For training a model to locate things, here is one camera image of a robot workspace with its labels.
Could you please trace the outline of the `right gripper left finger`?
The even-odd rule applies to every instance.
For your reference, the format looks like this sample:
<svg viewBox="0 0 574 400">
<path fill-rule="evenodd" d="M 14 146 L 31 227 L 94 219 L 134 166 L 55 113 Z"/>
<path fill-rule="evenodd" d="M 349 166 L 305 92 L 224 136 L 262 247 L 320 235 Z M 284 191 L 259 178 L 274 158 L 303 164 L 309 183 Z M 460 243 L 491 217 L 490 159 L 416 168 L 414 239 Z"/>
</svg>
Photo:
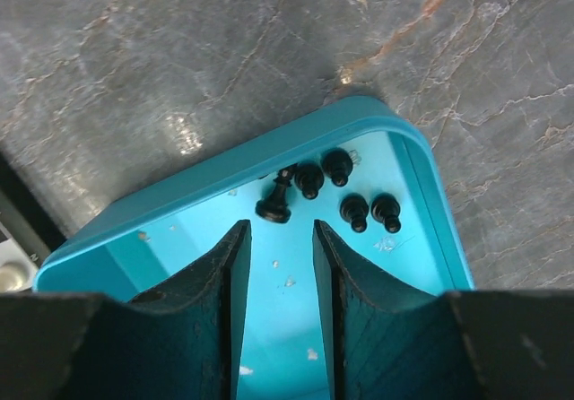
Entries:
<svg viewBox="0 0 574 400">
<path fill-rule="evenodd" d="M 101 293 L 1 298 L 4 399 L 232 399 L 237 394 L 251 225 L 120 302 Z"/>
</svg>

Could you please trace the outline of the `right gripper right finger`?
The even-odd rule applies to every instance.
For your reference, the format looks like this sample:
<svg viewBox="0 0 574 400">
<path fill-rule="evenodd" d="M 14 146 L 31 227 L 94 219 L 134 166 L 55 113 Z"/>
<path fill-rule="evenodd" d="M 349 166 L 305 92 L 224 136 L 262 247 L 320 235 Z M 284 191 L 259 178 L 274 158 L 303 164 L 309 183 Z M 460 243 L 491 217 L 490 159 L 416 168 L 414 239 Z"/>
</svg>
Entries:
<svg viewBox="0 0 574 400">
<path fill-rule="evenodd" d="M 448 291 L 397 279 L 315 221 L 334 399 L 570 399 L 570 290 Z"/>
</svg>

